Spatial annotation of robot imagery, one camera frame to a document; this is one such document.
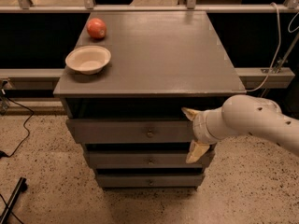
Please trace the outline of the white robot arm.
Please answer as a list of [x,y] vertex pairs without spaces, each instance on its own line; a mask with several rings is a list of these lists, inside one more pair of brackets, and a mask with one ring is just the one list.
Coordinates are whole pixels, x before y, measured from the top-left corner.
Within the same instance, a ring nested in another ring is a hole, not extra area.
[[186,162],[197,162],[211,145],[230,136],[250,134],[299,155],[299,120],[282,114],[279,105],[269,99],[234,95],[222,107],[199,111],[181,108],[192,123]]

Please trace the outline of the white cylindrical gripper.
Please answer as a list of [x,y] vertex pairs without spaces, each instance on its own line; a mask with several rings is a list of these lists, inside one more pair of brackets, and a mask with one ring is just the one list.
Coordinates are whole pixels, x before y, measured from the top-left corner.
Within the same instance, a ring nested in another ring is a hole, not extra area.
[[217,143],[225,138],[226,125],[220,108],[198,111],[182,107],[181,111],[188,120],[192,121],[194,136],[199,141],[191,141],[186,158],[187,163],[195,163],[209,150],[209,144]]

